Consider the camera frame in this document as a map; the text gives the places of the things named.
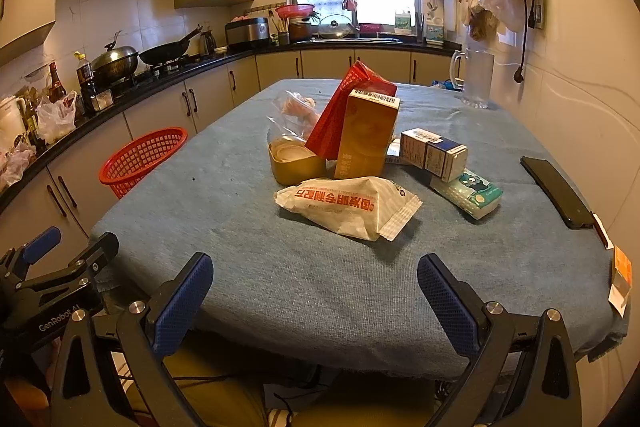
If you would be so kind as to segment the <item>white printed paper bag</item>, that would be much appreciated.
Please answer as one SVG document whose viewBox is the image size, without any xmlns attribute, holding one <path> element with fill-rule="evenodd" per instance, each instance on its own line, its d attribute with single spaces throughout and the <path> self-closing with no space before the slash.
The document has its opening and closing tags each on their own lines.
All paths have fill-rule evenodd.
<svg viewBox="0 0 640 427">
<path fill-rule="evenodd" d="M 338 235 L 393 241 L 422 206 L 422 200 L 379 176 L 316 178 L 282 188 L 274 202 Z"/>
</svg>

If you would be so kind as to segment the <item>dark soy sauce bottle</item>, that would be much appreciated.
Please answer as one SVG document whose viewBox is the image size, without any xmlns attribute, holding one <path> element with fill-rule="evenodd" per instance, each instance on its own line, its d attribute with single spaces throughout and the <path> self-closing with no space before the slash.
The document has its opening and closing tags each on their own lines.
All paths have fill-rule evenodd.
<svg viewBox="0 0 640 427">
<path fill-rule="evenodd" d="M 96 115 L 96 108 L 93 105 L 93 99 L 96 96 L 96 88 L 93 83 L 93 70 L 85 54 L 80 51 L 75 51 L 74 57 L 76 57 L 78 61 L 76 74 L 82 105 L 84 106 L 84 113 L 88 118 L 91 118 Z"/>
</svg>

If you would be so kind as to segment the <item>white plastic bag on counter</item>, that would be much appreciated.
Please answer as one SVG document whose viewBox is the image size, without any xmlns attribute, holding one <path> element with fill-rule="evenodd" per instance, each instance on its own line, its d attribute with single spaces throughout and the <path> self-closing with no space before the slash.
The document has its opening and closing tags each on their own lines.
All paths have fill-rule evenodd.
<svg viewBox="0 0 640 427">
<path fill-rule="evenodd" d="M 77 92 L 72 91 L 56 102 L 43 98 L 37 106 L 37 133 L 47 145 L 52 145 L 64 138 L 76 128 Z"/>
</svg>

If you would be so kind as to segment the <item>black wok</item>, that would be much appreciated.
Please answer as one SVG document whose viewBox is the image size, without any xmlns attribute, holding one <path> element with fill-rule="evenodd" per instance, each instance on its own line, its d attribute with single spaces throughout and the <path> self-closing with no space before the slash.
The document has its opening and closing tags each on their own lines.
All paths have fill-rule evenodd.
<svg viewBox="0 0 640 427">
<path fill-rule="evenodd" d="M 198 26 L 180 40 L 164 43 L 160 46 L 154 46 L 154 48 L 147 49 L 139 54 L 140 60 L 149 66 L 158 66 L 178 60 L 180 56 L 186 54 L 186 50 L 189 47 L 191 39 L 197 36 L 201 31 L 201 26 Z"/>
</svg>

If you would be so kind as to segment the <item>red foil packet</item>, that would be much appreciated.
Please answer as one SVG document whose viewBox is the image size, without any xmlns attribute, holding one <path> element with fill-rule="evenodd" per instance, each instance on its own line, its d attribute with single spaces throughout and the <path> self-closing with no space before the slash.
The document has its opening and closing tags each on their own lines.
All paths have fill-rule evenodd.
<svg viewBox="0 0 640 427">
<path fill-rule="evenodd" d="M 363 62 L 356 61 L 350 66 L 306 140 L 308 150 L 325 160 L 337 160 L 347 100 L 355 89 L 389 96 L 397 92 L 395 83 L 378 75 Z"/>
</svg>

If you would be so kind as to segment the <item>black smartphone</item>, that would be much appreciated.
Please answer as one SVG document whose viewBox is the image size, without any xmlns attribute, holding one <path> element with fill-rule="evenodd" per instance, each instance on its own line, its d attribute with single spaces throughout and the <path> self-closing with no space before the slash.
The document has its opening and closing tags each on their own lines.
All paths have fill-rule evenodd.
<svg viewBox="0 0 640 427">
<path fill-rule="evenodd" d="M 567 228 L 579 230 L 594 227 L 596 221 L 591 211 L 550 161 L 522 156 L 520 163 L 548 196 Z"/>
</svg>

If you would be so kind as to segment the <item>silver rice cooker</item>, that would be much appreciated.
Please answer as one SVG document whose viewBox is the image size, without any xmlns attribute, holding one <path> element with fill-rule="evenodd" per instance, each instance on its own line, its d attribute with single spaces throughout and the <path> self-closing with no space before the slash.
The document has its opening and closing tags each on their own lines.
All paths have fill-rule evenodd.
<svg viewBox="0 0 640 427">
<path fill-rule="evenodd" d="M 224 25 L 229 50 L 254 49 L 266 46 L 270 40 L 265 17 L 237 18 Z"/>
</svg>

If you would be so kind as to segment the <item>knotted white plastic bag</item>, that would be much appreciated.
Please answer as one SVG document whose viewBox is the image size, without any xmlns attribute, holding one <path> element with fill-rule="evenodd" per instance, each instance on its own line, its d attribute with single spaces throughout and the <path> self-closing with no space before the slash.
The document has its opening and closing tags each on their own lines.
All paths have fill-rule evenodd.
<svg viewBox="0 0 640 427">
<path fill-rule="evenodd" d="M 267 141 L 280 138 L 306 141 L 319 118 L 313 98 L 295 91 L 280 91 L 268 110 Z"/>
</svg>

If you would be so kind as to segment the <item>tall orange carton box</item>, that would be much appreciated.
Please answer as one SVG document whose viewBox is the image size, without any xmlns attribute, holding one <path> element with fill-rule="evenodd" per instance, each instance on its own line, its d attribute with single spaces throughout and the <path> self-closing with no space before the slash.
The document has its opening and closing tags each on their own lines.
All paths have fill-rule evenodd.
<svg viewBox="0 0 640 427">
<path fill-rule="evenodd" d="M 352 90 L 335 166 L 337 179 L 381 176 L 399 107 L 400 98 L 396 96 Z"/>
</svg>

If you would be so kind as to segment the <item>white blue medicine box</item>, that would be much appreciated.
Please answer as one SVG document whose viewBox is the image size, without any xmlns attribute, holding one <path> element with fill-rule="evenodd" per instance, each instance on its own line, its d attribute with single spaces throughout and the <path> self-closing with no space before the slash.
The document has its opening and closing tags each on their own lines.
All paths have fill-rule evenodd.
<svg viewBox="0 0 640 427">
<path fill-rule="evenodd" d="M 400 157 L 448 183 L 462 175 L 469 149 L 466 145 L 422 129 L 401 132 Z"/>
</svg>

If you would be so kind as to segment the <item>red plastic colander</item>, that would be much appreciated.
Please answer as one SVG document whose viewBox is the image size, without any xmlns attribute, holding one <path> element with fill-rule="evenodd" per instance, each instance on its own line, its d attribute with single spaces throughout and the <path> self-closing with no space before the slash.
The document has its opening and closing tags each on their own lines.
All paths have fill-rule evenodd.
<svg viewBox="0 0 640 427">
<path fill-rule="evenodd" d="M 310 17 L 313 12 L 314 5 L 309 3 L 287 4 L 277 7 L 278 17 L 280 17 L 281 20 L 296 17 Z"/>
</svg>

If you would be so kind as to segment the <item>yellow plastic tub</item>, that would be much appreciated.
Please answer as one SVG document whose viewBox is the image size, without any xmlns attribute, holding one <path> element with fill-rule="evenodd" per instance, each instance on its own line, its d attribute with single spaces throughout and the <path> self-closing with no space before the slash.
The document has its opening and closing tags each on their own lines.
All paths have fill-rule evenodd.
<svg viewBox="0 0 640 427">
<path fill-rule="evenodd" d="M 301 139 L 282 136 L 271 141 L 268 150 L 272 174 L 280 185 L 326 177 L 326 161 L 309 150 Z"/>
</svg>

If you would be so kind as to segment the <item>orange white paper tag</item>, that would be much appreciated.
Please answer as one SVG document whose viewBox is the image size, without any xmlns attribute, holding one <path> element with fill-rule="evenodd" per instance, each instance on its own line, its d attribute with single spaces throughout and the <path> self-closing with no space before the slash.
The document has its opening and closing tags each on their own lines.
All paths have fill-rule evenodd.
<svg viewBox="0 0 640 427">
<path fill-rule="evenodd" d="M 621 317 L 625 315 L 632 289 L 632 263 L 626 254 L 616 246 L 597 213 L 591 213 L 594 229 L 599 235 L 606 251 L 612 256 L 611 283 L 608 302 Z"/>
</svg>

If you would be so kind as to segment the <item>white kettle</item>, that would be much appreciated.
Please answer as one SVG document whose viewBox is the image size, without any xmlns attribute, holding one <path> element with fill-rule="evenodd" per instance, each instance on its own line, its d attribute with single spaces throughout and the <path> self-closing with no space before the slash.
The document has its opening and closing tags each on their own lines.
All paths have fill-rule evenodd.
<svg viewBox="0 0 640 427">
<path fill-rule="evenodd" d="M 15 95 L 8 96 L 1 101 L 0 106 L 0 147 L 6 153 L 14 147 L 15 139 L 25 132 L 22 115 L 24 103 L 18 101 Z"/>
</svg>

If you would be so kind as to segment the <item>black kitchen countertop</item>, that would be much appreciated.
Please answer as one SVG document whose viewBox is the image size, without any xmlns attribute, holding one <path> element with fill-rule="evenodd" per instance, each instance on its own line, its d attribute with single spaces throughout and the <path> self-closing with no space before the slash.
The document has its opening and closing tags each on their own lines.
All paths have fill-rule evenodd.
<svg viewBox="0 0 640 427">
<path fill-rule="evenodd" d="M 37 174 L 40 173 L 47 165 L 51 164 L 55 158 L 61 156 L 66 150 L 68 150 L 73 144 L 81 140 L 84 136 L 98 129 L 101 124 L 105 124 L 111 118 L 122 113 L 124 110 L 151 98 L 151 96 L 164 90 L 175 86 L 179 82 L 185 82 L 186 80 L 203 75 L 211 70 L 217 70 L 228 64 L 235 64 L 244 60 L 247 57 L 258 57 L 259 55 L 277 55 L 281 53 L 296 53 L 298 55 L 296 60 L 295 72 L 299 78 L 307 78 L 309 75 L 305 72 L 304 56 L 311 52 L 320 52 L 323 50 L 336 51 L 336 50 L 349 50 L 355 56 L 359 55 L 361 50 L 372 50 L 375 54 L 382 54 L 384 51 L 398 51 L 409 52 L 411 55 L 416 54 L 428 54 L 437 56 L 452 57 L 454 52 L 461 49 L 460 44 L 455 42 L 446 41 L 442 46 L 428 46 L 427 44 L 420 44 L 416 42 L 402 41 L 392 38 L 376 38 L 376 39 L 363 39 L 363 38 L 347 38 L 347 39 L 317 39 L 309 41 L 301 41 L 298 43 L 290 44 L 289 46 L 270 46 L 269 48 L 243 51 L 241 53 L 227 54 L 225 56 L 217 58 L 199 58 L 198 60 L 182 60 L 180 63 L 182 67 L 180 69 L 172 70 L 166 75 L 160 76 L 155 72 L 144 72 L 143 74 L 134 77 L 132 80 L 132 87 L 126 90 L 121 96 L 115 98 L 114 103 L 97 113 L 89 119 L 84 120 L 79 127 L 66 134 L 64 138 L 58 140 L 55 144 L 49 146 L 40 156 L 32 162 L 29 167 L 26 168 L 22 179 L 17 183 L 11 185 L 9 188 L 1 193 L 1 207 L 8 207 L 15 197 L 24 190 L 30 181 L 35 179 Z"/>
</svg>

